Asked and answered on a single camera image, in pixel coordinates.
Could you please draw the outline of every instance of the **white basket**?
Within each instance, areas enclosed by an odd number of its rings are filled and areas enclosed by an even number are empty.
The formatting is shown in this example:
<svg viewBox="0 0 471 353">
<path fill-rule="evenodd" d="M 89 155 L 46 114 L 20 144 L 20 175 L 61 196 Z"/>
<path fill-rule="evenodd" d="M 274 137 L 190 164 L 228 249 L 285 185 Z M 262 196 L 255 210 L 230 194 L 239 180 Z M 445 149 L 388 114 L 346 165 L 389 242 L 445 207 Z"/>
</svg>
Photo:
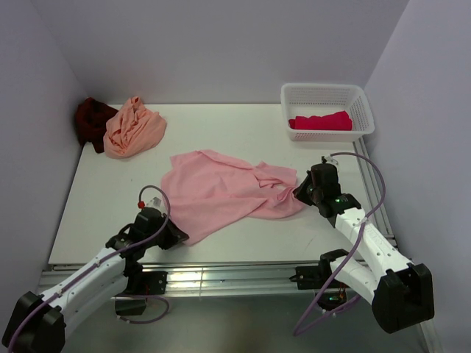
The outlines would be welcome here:
<svg viewBox="0 0 471 353">
<path fill-rule="evenodd" d="M 375 130 L 365 93 L 359 86 L 287 83 L 281 88 L 281 107 L 289 138 L 293 141 L 353 142 Z M 323 116 L 347 111 L 352 131 L 295 130 L 288 120 L 297 115 Z"/>
</svg>

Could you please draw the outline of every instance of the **peach towel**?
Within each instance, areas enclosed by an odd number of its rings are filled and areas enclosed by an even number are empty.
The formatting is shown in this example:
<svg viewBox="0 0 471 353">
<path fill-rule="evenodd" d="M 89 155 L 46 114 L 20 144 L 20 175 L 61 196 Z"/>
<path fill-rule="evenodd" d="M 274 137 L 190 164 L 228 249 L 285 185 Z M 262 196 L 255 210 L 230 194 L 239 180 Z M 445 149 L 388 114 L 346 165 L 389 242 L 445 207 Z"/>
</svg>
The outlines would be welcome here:
<svg viewBox="0 0 471 353">
<path fill-rule="evenodd" d="M 257 166 L 210 149 L 170 158 L 162 178 L 171 219 L 195 244 L 243 217 L 283 218 L 304 204 L 293 196 L 296 170 L 260 162 Z"/>
<path fill-rule="evenodd" d="M 139 97 L 128 99 L 106 123 L 105 154 L 109 158 L 127 158 L 151 149 L 162 140 L 166 126 L 159 113 L 147 109 Z"/>
</svg>

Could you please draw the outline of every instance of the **white tabletop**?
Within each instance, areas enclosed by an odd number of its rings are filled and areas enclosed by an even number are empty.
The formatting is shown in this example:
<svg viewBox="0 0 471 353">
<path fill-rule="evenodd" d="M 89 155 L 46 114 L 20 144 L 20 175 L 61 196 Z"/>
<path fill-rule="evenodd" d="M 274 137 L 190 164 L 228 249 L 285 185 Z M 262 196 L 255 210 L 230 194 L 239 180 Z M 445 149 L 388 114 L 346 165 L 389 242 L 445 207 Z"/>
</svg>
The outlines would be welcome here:
<svg viewBox="0 0 471 353">
<path fill-rule="evenodd" d="M 155 148 L 126 160 L 96 154 L 91 144 L 82 152 L 57 232 L 50 264 L 89 261 L 138 213 L 138 192 L 160 185 L 170 171 L 170 156 L 213 149 L 258 164 L 295 168 L 298 182 L 320 163 L 321 156 L 353 151 L 351 143 L 300 143 L 288 139 L 279 104 L 151 105 L 167 120 Z M 322 110 L 318 114 L 333 113 Z M 342 191 L 352 193 L 369 210 L 369 202 L 354 157 L 338 157 Z M 144 201 L 156 196 L 144 193 Z M 168 251 L 148 249 L 142 263 L 228 263 L 318 260 L 333 249 L 350 249 L 348 241 L 321 217 L 315 207 L 280 220 L 245 218 L 209 235 L 193 246 Z"/>
</svg>

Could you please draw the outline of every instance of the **lavender wall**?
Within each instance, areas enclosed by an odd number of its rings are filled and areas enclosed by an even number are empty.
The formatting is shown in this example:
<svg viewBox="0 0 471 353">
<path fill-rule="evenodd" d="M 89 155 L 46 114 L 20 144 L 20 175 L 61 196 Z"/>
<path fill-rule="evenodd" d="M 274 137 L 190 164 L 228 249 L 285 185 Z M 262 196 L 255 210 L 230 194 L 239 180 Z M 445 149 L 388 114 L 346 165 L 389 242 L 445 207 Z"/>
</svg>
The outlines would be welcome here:
<svg viewBox="0 0 471 353">
<path fill-rule="evenodd" d="M 433 273 L 446 352 L 471 352 L 471 4 L 411 0 L 366 94 L 400 248 Z"/>
<path fill-rule="evenodd" d="M 0 334 L 17 298 L 35 290 L 80 148 L 72 113 L 85 97 L 28 0 L 0 11 Z"/>
<path fill-rule="evenodd" d="M 91 96 L 277 102 L 284 82 L 364 86 L 408 0 L 32 0 Z"/>
</svg>

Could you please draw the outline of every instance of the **dark red cloth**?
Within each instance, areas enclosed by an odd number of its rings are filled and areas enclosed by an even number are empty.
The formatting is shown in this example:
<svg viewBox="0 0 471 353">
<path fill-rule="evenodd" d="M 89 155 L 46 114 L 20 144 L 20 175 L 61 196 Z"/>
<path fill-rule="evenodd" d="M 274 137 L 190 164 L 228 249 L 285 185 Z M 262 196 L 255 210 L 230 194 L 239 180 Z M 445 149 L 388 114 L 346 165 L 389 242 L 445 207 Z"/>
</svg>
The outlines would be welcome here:
<svg viewBox="0 0 471 353">
<path fill-rule="evenodd" d="M 330 115 L 309 118 L 297 116 L 289 119 L 289 127 L 295 130 L 345 130 L 352 131 L 352 121 L 347 112 L 337 112 Z"/>
<path fill-rule="evenodd" d="M 83 146 L 91 142 L 96 153 L 103 153 L 103 136 L 106 122 L 116 115 L 118 110 L 89 97 L 81 103 L 75 112 L 75 131 Z"/>
</svg>

